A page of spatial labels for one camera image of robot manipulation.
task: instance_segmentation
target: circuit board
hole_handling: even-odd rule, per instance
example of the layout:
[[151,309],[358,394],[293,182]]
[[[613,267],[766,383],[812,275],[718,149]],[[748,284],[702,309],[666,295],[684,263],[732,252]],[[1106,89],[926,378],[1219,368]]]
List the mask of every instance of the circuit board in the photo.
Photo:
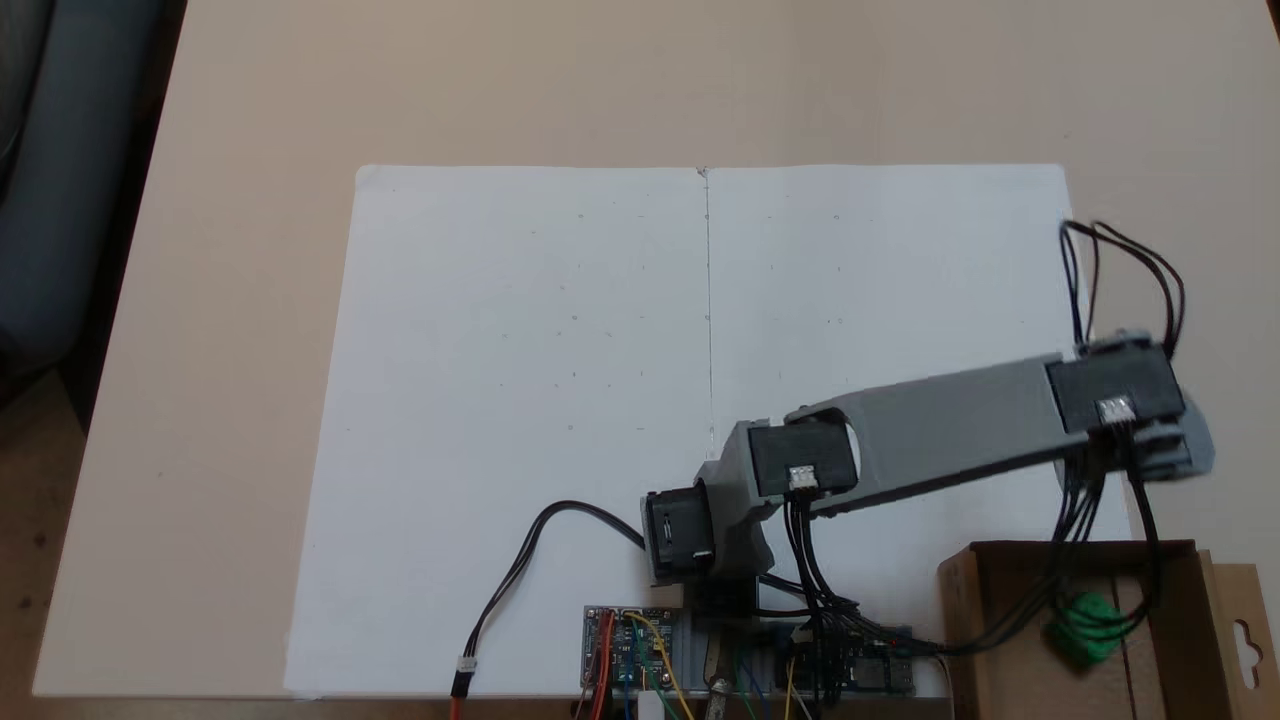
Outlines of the circuit board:
[[582,611],[582,664],[579,682],[582,687],[595,684],[600,670],[600,628],[609,624],[609,685],[632,689],[669,688],[671,674],[662,661],[662,652],[653,642],[653,630],[644,623],[626,618],[634,612],[645,618],[662,635],[663,647],[672,662],[678,662],[681,651],[681,610],[675,607],[600,607],[588,606]]
[[[904,638],[911,637],[911,628],[899,626],[895,632]],[[851,634],[846,646],[845,683],[849,693],[861,694],[915,694],[915,676],[911,670],[910,653],[899,648],[892,641],[884,642]],[[787,687],[787,669],[795,657],[795,687],[799,692],[813,688],[813,643],[791,644],[790,650],[778,653],[774,664],[774,683]]]

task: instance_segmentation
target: robotic arm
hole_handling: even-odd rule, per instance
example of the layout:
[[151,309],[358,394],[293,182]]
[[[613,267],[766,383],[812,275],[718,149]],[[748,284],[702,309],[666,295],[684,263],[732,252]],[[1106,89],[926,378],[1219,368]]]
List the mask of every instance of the robotic arm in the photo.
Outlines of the robotic arm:
[[1046,355],[851,392],[782,425],[740,421],[692,487],[649,493],[652,577],[754,582],[773,566],[760,523],[797,492],[832,516],[1065,460],[1178,479],[1210,471],[1213,445],[1144,334],[1093,343],[1075,360]]

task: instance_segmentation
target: white paper sheet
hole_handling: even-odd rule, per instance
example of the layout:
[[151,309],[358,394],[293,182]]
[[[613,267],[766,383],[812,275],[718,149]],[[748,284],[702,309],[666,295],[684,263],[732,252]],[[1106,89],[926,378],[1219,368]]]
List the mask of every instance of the white paper sheet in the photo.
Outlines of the white paper sheet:
[[[634,519],[686,482],[710,442],[705,214],[692,169],[361,172],[285,687],[448,692],[543,506]],[[573,692],[581,606],[646,578],[557,516],[472,692]]]
[[[444,694],[544,505],[637,524],[737,419],[1068,348],[1066,210],[1052,167],[364,169],[285,687]],[[1096,537],[1129,537],[1106,500]],[[938,637],[937,564],[1047,537],[1056,510],[1041,469],[814,534],[869,615]],[[678,601],[621,537],[557,516],[472,694],[576,694],[584,605]]]

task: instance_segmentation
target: hang tab hole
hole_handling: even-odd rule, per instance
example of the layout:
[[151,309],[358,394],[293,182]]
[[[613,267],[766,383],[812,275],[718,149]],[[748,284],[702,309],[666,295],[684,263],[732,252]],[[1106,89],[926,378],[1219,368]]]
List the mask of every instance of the hang tab hole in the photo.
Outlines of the hang tab hole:
[[1244,687],[1251,691],[1258,687],[1258,662],[1262,661],[1262,648],[1249,639],[1249,625],[1244,620],[1231,623],[1235,632],[1235,655],[1240,659],[1240,674]]

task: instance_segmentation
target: table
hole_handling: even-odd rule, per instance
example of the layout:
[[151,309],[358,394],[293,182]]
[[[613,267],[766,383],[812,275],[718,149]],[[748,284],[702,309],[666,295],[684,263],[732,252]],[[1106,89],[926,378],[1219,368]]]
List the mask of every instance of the table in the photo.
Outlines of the table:
[[[1280,45],[1262,0],[193,0],[40,694],[282,696],[356,168],[1032,163],[1183,270],[1212,480],[1164,534],[1274,616]],[[1101,327],[1153,318],[1105,269]]]

